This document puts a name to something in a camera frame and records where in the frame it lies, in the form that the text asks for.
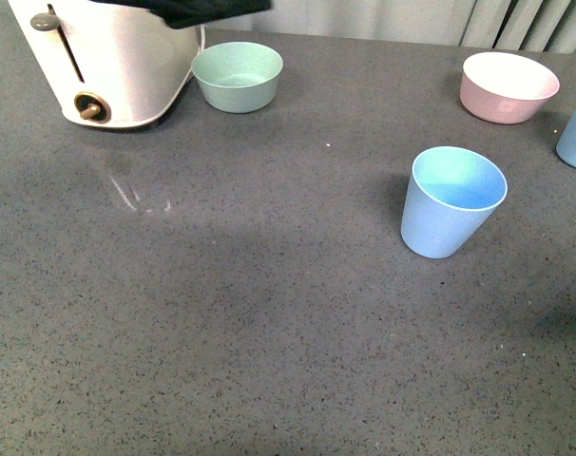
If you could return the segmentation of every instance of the speckled countertop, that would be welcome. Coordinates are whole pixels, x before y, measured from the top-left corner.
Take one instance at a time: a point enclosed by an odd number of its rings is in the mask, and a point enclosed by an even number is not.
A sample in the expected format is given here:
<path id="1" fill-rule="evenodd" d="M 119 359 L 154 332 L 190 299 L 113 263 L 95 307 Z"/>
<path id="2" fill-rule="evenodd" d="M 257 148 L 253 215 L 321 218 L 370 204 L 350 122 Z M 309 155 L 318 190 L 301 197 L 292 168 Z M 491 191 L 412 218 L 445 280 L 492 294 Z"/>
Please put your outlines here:
<path id="1" fill-rule="evenodd" d="M 0 455 L 576 455 L 576 56 L 532 54 L 561 91 L 500 126 L 458 101 L 476 49 L 208 40 L 275 48 L 272 104 L 191 82 L 116 133 L 64 119 L 0 14 Z M 444 144 L 509 195 L 430 260 L 399 224 Z"/>

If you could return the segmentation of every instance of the white toaster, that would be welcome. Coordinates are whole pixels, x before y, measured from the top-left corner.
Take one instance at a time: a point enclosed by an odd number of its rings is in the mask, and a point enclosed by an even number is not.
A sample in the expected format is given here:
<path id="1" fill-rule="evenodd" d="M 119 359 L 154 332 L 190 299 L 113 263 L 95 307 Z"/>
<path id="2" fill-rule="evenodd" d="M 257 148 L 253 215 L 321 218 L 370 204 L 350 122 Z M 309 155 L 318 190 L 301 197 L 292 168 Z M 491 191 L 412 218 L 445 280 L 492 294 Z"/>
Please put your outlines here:
<path id="1" fill-rule="evenodd" d="M 129 128 L 159 119 L 204 47 L 146 9 L 88 0 L 9 0 L 64 116 Z"/>

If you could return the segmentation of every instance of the toaster lever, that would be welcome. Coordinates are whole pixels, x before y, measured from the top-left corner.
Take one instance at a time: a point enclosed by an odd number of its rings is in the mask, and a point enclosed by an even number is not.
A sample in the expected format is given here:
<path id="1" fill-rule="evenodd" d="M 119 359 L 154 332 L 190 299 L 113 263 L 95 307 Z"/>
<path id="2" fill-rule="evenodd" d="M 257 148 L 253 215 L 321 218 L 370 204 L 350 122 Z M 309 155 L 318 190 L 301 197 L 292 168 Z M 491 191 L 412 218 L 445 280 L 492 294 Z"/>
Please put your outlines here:
<path id="1" fill-rule="evenodd" d="M 52 31 L 60 27 L 60 19 L 55 14 L 41 12 L 30 19 L 32 28 L 39 31 Z"/>

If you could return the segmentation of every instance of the curtain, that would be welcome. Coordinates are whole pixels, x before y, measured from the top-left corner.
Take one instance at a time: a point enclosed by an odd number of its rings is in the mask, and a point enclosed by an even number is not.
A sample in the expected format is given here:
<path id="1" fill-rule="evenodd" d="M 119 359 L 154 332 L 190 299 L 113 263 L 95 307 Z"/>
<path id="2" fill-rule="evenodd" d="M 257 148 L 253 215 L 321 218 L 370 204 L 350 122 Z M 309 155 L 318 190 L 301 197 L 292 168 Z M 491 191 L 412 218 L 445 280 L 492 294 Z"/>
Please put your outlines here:
<path id="1" fill-rule="evenodd" d="M 211 27 L 570 53 L 576 0 L 275 0 Z"/>

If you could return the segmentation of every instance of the black cloth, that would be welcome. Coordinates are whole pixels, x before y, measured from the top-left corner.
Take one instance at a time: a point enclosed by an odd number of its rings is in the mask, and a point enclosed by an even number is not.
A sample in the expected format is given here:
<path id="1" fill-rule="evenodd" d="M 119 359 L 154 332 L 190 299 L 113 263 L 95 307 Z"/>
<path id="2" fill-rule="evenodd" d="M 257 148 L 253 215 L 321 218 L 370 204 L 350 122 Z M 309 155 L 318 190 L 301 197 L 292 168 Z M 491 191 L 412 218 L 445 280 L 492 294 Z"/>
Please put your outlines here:
<path id="1" fill-rule="evenodd" d="M 90 0 L 126 7 L 143 8 L 164 19 L 173 29 L 270 10 L 271 0 Z"/>

